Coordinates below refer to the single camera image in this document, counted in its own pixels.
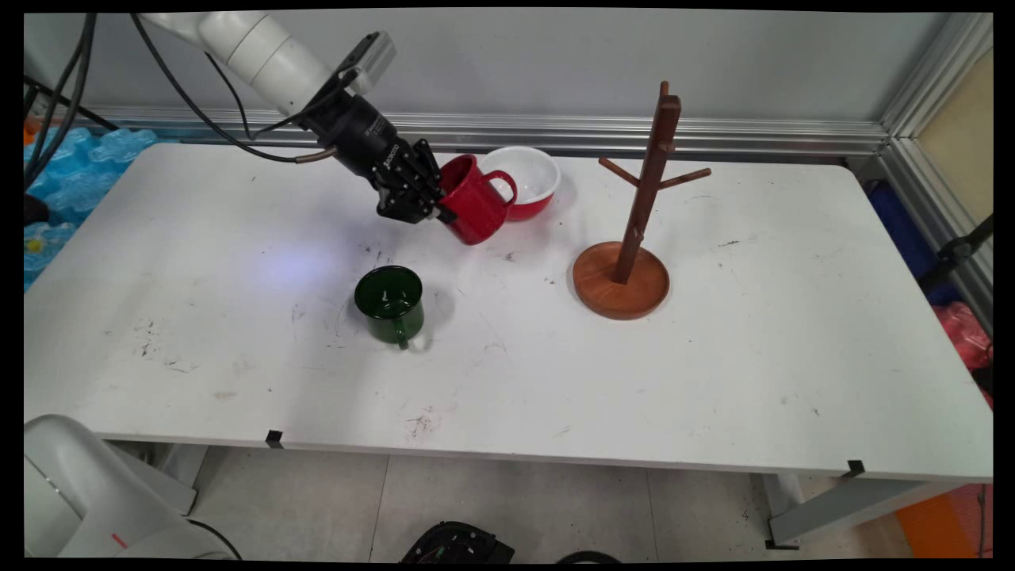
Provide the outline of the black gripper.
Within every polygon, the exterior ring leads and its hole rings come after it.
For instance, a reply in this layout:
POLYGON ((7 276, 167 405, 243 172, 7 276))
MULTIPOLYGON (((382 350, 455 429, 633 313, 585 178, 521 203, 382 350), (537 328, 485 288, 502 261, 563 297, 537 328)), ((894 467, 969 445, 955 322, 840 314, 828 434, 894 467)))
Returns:
POLYGON ((304 108, 302 128, 355 174, 377 183, 377 214, 401 223, 435 218, 452 224, 458 216, 442 205, 441 167, 427 140, 410 144, 361 95, 318 93, 304 108))

